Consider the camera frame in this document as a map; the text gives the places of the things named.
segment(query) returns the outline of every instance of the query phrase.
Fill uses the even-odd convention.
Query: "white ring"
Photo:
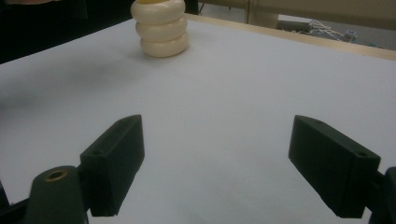
[[[183,35],[187,29],[187,20],[184,17],[176,21],[171,21],[162,25],[146,25],[140,22],[136,23],[136,31],[143,39],[147,41],[167,41]]]
[[[142,24],[164,24],[180,18],[185,9],[183,0],[136,0],[131,14]]]
[[[189,36],[185,32],[180,37],[165,42],[150,42],[140,40],[140,46],[147,55],[157,58],[169,57],[179,54],[189,45]]]

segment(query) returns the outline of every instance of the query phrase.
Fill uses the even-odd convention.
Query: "white table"
[[[166,59],[145,56],[127,21],[0,65],[10,201],[141,114],[141,170],[119,215],[92,224],[367,223],[336,217],[294,168],[291,127],[321,119],[380,155],[381,172],[396,165],[396,62],[206,22],[188,32]]]

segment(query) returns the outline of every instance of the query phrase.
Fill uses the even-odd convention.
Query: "ring stack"
[[[179,54],[189,45],[186,5],[183,0],[135,0],[131,14],[136,20],[142,50],[152,57]]]

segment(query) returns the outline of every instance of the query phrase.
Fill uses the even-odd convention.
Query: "stacked rings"
[[[140,35],[140,46],[147,55],[168,57],[183,51],[189,44],[183,0],[136,0],[131,14]]]

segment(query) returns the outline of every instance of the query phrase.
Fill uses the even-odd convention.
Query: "white table surface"
[[[396,62],[189,21],[176,57],[134,21],[0,65],[0,178],[9,200],[117,119],[143,116],[146,158],[120,213],[91,224],[367,223],[341,219],[288,159],[296,114],[396,165]]]

